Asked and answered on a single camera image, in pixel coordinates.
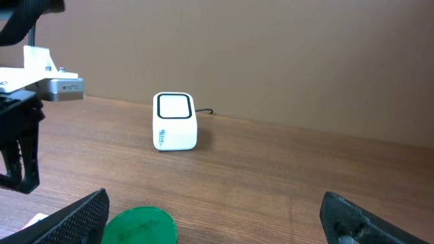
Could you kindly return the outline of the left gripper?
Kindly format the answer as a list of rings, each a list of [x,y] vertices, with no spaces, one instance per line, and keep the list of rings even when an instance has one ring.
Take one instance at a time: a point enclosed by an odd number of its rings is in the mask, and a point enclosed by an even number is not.
[[[1,188],[30,194],[40,183],[38,130],[45,118],[43,103],[33,91],[1,93],[1,156],[6,169]]]

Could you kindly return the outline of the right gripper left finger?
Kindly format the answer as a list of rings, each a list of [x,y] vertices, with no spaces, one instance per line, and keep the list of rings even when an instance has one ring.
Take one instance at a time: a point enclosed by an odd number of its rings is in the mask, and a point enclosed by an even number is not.
[[[1,244],[101,244],[109,205],[109,196],[101,188],[1,239]]]

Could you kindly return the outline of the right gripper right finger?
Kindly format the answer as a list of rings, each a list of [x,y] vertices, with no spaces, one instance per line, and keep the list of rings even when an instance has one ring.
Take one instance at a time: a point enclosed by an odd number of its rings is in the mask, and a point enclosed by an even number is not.
[[[326,192],[319,213],[328,243],[424,243],[335,192]]]

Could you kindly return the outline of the green lid white jar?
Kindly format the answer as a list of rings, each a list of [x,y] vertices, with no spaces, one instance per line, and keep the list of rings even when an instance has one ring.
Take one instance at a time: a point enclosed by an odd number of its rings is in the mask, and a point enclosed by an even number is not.
[[[102,244],[177,244],[178,229],[169,213],[151,206],[135,207],[113,218]]]

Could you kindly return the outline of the red Kleenex tissue pack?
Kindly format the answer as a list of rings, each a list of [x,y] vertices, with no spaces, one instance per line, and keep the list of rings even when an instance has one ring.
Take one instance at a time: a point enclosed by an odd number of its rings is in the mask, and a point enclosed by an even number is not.
[[[44,218],[46,218],[47,215],[44,213],[38,213],[36,214],[34,217],[32,217],[29,222],[27,222],[20,230],[24,230],[25,228],[28,228],[29,226],[43,220]]]

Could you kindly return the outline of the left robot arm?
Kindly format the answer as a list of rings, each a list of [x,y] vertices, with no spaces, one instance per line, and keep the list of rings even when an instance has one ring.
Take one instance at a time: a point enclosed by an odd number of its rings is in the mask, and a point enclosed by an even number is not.
[[[1,29],[1,46],[15,45],[33,34],[41,15],[64,11],[63,0],[2,1],[1,14],[7,22]],[[39,122],[45,115],[35,92],[21,88],[7,91],[11,84],[1,81],[1,156],[6,169],[1,188],[28,194],[39,185]]]

